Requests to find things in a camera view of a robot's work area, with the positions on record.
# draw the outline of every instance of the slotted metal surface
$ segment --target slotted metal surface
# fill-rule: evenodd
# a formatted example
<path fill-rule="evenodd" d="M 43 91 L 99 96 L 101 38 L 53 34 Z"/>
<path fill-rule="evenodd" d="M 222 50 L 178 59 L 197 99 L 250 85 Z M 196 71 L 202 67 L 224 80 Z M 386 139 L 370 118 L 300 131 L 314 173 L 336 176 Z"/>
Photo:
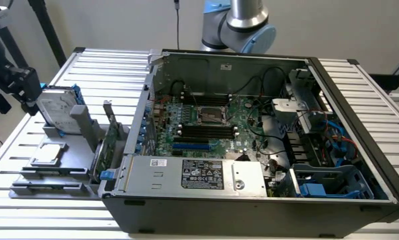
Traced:
<path fill-rule="evenodd" d="M 385 149 L 386 156 L 399 171 L 399 130 L 396 114 L 374 115 L 366 107 L 385 107 L 378 94 L 370 91 L 361 74 L 344 60 L 321 60 L 333 81 L 344 87 L 342 93 L 357 116 L 372 129 L 372 136 Z M 137 105 L 137 97 L 147 71 L 147 52 L 86 49 L 73 53 L 57 73 L 53 83 L 81 87 L 91 117 L 106 123 L 101 109 L 103 100 L 111 100 L 115 118 L 129 125 Z M 7 198 L 9 186 L 18 170 L 27 164 L 37 144 L 43 137 L 43 119 L 39 115 L 22 118 L 0 148 L 0 239 L 198 239 L 197 236 L 126 234 L 119 231 L 103 204 L 98 200 L 38 200 Z M 373 223 L 345 237 L 348 240 L 399 240 L 399 220 L 390 224 Z"/>

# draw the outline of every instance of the white wall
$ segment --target white wall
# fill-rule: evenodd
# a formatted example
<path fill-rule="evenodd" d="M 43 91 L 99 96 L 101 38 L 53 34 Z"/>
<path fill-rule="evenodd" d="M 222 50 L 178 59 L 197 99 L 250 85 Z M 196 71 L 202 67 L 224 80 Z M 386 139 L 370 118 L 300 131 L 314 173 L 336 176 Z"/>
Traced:
<path fill-rule="evenodd" d="M 147 50 L 175 47 L 171 0 L 46 0 L 69 55 L 74 47 Z M 180 47 L 201 40 L 202 0 L 180 0 Z M 399 0 L 264 0 L 276 40 L 269 54 L 357 59 L 388 73 L 399 62 Z M 47 82 L 58 70 L 26 0 L 10 9 L 10 30 L 22 54 Z"/>

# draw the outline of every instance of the green circuit board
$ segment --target green circuit board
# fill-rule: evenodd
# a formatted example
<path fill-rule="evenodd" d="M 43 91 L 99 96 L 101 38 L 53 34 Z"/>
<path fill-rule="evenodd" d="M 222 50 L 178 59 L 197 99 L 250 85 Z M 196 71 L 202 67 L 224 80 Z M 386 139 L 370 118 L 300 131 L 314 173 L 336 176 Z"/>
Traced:
<path fill-rule="evenodd" d="M 186 126 L 236 126 L 238 135 L 234 139 L 217 139 L 210 138 L 208 140 L 209 150 L 192 150 L 184 149 L 182 156 L 188 158 L 216 158 L 224 159 L 228 158 L 230 154 L 240 154 L 245 149 L 248 152 L 253 151 L 253 145 L 260 144 L 260 137 L 253 135 L 249 131 L 248 124 L 254 132 L 262 134 L 262 128 L 256 127 L 257 125 L 257 111 L 253 111 L 249 117 L 248 115 L 252 110 L 253 101 L 245 97 L 234 98 L 228 106 L 194 106 L 194 105 L 182 105 L 174 99 L 159 105 L 161 111 L 158 113 L 158 120 L 165 121 L 165 124 L 157 124 L 157 142 L 154 148 L 155 156 L 171 156 L 171 145 L 174 143 L 174 137 L 177 135 L 177 125 L 182 123 Z M 224 113 L 225 121 L 217 122 L 209 120 L 206 123 L 198 121 L 198 109 L 214 108 L 216 111 L 221 109 Z"/>

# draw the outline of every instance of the power supply label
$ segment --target power supply label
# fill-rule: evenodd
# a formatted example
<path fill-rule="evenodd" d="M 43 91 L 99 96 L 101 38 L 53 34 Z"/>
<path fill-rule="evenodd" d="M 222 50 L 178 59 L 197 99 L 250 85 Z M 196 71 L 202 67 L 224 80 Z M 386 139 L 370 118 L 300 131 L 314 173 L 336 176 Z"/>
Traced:
<path fill-rule="evenodd" d="M 184 189 L 222 190 L 224 169 L 221 161 L 182 160 L 181 187 Z"/>

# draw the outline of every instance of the gray robot arm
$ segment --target gray robot arm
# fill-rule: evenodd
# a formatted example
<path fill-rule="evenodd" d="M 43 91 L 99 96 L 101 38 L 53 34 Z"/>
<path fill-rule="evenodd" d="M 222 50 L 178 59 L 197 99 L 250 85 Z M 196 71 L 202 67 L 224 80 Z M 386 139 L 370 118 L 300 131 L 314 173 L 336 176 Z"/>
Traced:
<path fill-rule="evenodd" d="M 276 36 L 268 15 L 261 0 L 205 0 L 200 49 L 265 53 Z"/>

